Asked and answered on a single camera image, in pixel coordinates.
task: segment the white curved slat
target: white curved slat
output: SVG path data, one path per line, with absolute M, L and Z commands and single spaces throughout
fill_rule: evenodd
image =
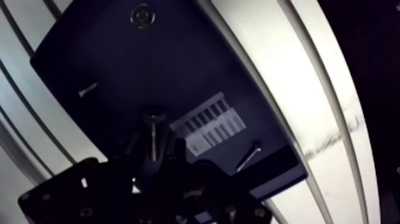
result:
M 32 183 L 21 173 L 0 147 L 0 223 L 27 223 L 18 205 L 18 197 L 33 188 Z
M 320 53 L 351 130 L 369 221 L 380 223 L 379 195 L 368 130 L 346 61 L 318 2 L 315 0 L 292 0 L 292 2 Z
M 213 3 L 253 60 L 301 148 L 310 157 L 311 170 L 334 223 L 362 223 L 349 162 L 343 142 L 338 138 L 338 126 L 314 68 L 282 9 L 274 0 L 229 3 L 215 0 Z M 308 14 L 316 10 L 304 8 Z M 283 214 L 290 208 L 290 201 L 279 207 Z M 302 207 L 298 209 L 300 217 Z

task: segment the barcode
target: barcode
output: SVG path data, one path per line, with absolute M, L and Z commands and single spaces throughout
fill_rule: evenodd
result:
M 246 125 L 219 93 L 170 127 L 186 139 L 188 150 L 199 156 L 241 132 Z

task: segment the screw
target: screw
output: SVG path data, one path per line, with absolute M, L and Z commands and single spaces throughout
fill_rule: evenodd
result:
M 88 92 L 94 90 L 97 87 L 98 83 L 95 82 L 88 86 L 87 88 L 82 89 L 81 91 L 78 91 L 78 94 L 81 98 L 83 98 Z
M 240 172 L 258 152 L 261 152 L 261 145 L 255 144 L 254 151 L 245 159 L 245 161 L 243 161 L 243 163 L 238 165 L 236 171 Z
M 93 215 L 93 210 L 89 207 L 84 207 L 80 211 L 80 217 L 91 217 Z
M 265 216 L 265 209 L 263 208 L 257 208 L 254 210 L 254 215 L 260 218 L 263 218 Z
M 236 208 L 233 206 L 228 206 L 225 208 L 225 213 L 229 214 L 229 223 L 233 224 L 236 217 Z

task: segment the barcode label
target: barcode label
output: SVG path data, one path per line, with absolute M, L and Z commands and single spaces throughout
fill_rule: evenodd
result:
M 246 128 L 234 108 L 219 93 L 170 125 L 199 156 Z

